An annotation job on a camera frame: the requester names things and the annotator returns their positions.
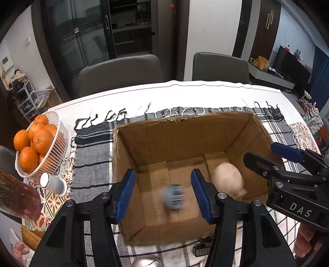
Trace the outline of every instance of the white lettering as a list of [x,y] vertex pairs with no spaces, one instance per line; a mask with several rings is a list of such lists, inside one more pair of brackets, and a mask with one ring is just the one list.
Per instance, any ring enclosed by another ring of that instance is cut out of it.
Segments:
[[304,208],[304,207],[301,207],[301,208],[297,211],[297,213],[300,212],[300,214],[302,214],[302,212],[303,212],[303,208]]
[[291,210],[295,210],[296,207],[297,207],[297,204],[296,203],[292,203],[290,209]]
[[305,215],[305,217],[310,216],[310,212],[312,212],[310,209],[306,212],[307,215]]

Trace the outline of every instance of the blue gripper pad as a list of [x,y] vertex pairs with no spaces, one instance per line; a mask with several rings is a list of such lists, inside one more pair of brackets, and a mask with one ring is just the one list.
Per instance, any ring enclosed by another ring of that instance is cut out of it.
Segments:
[[297,149],[280,144],[278,142],[275,142],[271,145],[271,151],[273,154],[278,155],[294,163],[303,161],[303,156]]
[[213,224],[210,200],[206,194],[205,189],[202,186],[203,182],[206,181],[203,175],[201,174],[201,171],[199,169],[194,169],[191,172],[191,184],[195,194],[196,201],[198,202],[201,216],[207,221],[207,223]]
[[125,184],[116,204],[115,220],[117,221],[117,223],[119,223],[126,215],[131,195],[133,194],[135,187],[135,171],[131,169],[127,170],[121,182],[124,182]]

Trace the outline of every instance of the beige light bulb shaped object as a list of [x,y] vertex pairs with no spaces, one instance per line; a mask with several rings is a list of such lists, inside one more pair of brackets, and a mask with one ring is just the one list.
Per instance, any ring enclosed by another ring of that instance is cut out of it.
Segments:
[[211,182],[218,192],[224,192],[234,200],[241,201],[242,197],[247,194],[241,173],[231,163],[223,162],[218,165],[211,175]]

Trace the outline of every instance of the basket of oranges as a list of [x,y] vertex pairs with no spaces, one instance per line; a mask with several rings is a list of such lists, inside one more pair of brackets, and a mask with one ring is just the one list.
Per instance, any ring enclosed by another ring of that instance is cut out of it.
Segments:
[[37,116],[27,130],[20,130],[14,137],[18,174],[37,182],[44,172],[53,174],[65,156],[67,136],[56,111]]

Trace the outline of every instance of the light switch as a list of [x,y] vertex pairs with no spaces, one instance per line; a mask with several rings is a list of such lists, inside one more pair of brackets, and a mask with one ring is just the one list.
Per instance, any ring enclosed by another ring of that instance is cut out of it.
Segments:
[[27,37],[24,41],[25,46],[28,46],[28,44],[30,43],[30,37]]

